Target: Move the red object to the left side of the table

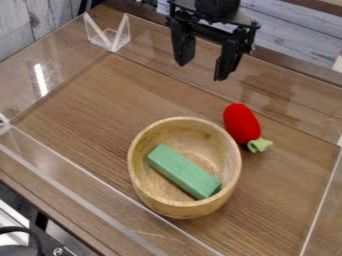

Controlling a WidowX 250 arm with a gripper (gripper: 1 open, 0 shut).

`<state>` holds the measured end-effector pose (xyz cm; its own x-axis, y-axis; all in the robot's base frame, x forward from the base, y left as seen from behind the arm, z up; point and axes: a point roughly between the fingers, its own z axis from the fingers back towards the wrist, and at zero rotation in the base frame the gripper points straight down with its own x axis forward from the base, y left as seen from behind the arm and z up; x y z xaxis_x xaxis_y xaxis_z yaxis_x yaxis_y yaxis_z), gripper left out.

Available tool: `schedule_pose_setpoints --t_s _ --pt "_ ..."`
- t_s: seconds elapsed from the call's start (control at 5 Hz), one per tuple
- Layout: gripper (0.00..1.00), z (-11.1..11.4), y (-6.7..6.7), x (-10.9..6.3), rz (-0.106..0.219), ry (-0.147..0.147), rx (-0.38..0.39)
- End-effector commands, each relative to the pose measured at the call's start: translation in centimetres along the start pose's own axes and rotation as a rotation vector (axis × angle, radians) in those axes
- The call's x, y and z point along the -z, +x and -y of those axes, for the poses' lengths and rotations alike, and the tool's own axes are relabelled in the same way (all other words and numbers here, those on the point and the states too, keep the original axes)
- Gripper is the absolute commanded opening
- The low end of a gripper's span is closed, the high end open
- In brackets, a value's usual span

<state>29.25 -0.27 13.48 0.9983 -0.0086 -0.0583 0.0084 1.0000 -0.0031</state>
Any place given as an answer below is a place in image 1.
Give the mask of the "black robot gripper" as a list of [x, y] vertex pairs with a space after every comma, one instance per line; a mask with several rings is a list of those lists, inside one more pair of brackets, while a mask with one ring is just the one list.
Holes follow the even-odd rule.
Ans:
[[221, 44], [213, 80], [235, 71], [242, 52], [252, 51], [259, 22], [239, 10], [240, 0], [167, 0], [173, 58], [184, 66], [195, 56], [195, 34]]

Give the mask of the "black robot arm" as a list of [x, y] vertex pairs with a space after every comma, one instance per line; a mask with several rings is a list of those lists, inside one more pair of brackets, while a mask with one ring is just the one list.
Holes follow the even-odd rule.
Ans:
[[239, 11], [240, 0], [167, 0], [173, 59], [184, 66], [195, 57], [196, 35], [221, 45], [213, 80], [223, 81], [250, 54], [260, 28]]

